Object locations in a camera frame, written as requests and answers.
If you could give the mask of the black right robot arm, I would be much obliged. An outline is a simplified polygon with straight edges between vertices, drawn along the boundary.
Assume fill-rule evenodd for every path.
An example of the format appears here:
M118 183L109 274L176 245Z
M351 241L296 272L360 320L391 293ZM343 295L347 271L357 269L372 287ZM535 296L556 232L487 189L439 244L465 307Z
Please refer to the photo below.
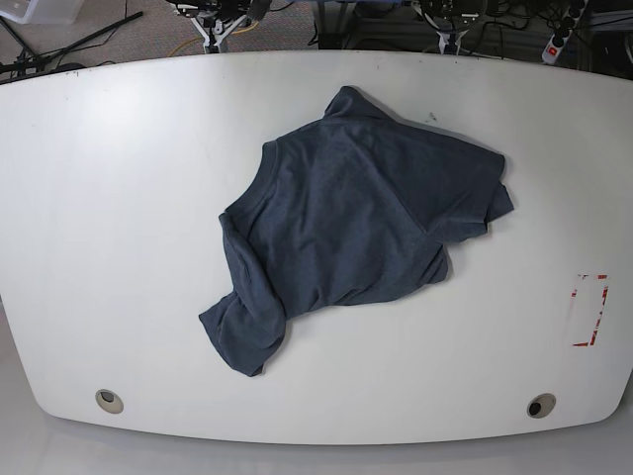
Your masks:
M168 0L177 15L191 20L203 38L204 53L228 51L227 38L254 29L271 0Z

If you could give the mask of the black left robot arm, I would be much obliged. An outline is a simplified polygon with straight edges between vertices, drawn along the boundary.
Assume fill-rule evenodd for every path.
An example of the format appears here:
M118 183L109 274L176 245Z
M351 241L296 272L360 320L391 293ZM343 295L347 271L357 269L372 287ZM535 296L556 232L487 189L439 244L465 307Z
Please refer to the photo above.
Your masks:
M463 37L486 15L488 0L425 0L419 2L420 16L439 37L441 54L457 55Z

